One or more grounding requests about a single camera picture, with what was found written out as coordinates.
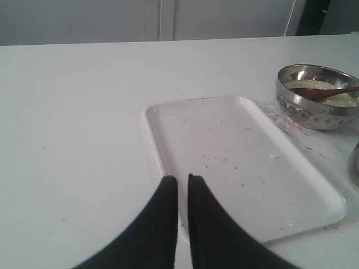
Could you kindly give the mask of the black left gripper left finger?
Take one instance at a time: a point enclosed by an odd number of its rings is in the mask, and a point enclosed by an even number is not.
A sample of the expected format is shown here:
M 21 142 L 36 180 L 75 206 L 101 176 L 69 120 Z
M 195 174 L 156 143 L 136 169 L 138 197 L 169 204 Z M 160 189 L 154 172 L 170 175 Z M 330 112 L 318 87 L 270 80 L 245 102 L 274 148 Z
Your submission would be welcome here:
M 178 183 L 164 176 L 132 223 L 76 268 L 174 268 L 178 234 Z

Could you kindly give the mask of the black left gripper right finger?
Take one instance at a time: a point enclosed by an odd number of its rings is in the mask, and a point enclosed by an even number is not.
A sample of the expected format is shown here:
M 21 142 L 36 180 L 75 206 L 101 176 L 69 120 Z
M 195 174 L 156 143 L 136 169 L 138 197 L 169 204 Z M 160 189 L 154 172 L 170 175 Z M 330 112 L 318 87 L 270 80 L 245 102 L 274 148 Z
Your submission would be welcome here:
M 297 268 L 246 233 L 199 175 L 188 175 L 187 217 L 193 268 Z

